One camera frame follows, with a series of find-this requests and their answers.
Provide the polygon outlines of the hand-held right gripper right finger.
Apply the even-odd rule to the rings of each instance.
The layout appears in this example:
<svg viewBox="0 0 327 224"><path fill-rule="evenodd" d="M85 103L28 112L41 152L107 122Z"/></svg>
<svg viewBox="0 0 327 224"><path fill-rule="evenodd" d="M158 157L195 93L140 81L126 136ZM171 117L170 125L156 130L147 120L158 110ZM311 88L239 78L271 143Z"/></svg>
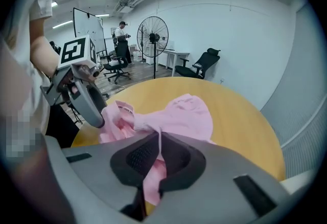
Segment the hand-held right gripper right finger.
<svg viewBox="0 0 327 224"><path fill-rule="evenodd" d="M151 223L252 223L289 198L271 174L239 153L163 133L167 177Z"/></svg>

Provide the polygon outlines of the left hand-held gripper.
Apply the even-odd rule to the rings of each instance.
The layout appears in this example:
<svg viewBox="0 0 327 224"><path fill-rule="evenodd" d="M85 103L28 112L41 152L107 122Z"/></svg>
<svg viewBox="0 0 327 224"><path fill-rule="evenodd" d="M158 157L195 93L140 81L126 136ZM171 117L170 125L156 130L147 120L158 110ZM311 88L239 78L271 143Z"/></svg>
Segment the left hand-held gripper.
<svg viewBox="0 0 327 224"><path fill-rule="evenodd" d="M88 79L75 77L74 65L95 67L97 71ZM98 60L94 42L89 35L81 36L64 44L50 86L41 86L40 89L49 105L69 101L87 123L101 128L105 124L101 112L106 107L106 102L95 85L100 69L101 62Z"/></svg>

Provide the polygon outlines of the person's left hand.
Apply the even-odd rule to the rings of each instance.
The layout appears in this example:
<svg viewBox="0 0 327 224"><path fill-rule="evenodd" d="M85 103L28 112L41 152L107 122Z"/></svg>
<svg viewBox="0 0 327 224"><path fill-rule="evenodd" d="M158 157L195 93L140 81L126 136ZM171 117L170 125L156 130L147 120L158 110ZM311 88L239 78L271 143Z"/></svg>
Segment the person's left hand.
<svg viewBox="0 0 327 224"><path fill-rule="evenodd" d="M97 71L95 67L89 68L87 65L74 65L74 76L79 78L88 79L94 76Z"/></svg>

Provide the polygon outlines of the person's right hand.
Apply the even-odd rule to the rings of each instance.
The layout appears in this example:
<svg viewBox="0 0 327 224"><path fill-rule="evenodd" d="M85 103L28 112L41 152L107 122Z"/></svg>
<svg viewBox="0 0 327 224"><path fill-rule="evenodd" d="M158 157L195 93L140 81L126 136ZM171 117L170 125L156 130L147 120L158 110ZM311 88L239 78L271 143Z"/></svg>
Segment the person's right hand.
<svg viewBox="0 0 327 224"><path fill-rule="evenodd" d="M8 185L2 194L24 223L76 223L50 163L43 134L23 110L32 80L1 44L1 168Z"/></svg>

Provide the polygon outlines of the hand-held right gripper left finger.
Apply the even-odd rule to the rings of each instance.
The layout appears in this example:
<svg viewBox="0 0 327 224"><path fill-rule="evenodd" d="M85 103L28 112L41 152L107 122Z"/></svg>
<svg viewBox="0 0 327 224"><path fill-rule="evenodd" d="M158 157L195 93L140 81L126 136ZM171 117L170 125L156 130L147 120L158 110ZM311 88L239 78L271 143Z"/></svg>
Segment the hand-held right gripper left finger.
<svg viewBox="0 0 327 224"><path fill-rule="evenodd" d="M159 153L158 135L62 149L46 147L77 223L144 223L143 182Z"/></svg>

